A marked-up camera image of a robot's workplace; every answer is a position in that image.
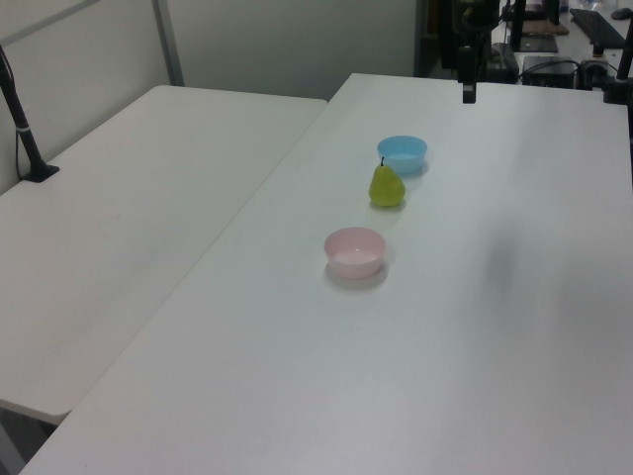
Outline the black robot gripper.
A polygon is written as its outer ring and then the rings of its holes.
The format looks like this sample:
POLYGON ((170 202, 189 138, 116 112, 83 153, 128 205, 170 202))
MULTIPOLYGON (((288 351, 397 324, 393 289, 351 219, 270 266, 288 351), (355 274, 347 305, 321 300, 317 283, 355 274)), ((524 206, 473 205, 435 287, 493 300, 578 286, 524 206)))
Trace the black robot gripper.
POLYGON ((463 84, 463 103, 477 101, 477 51, 470 47, 459 47, 457 52, 457 78, 463 84))

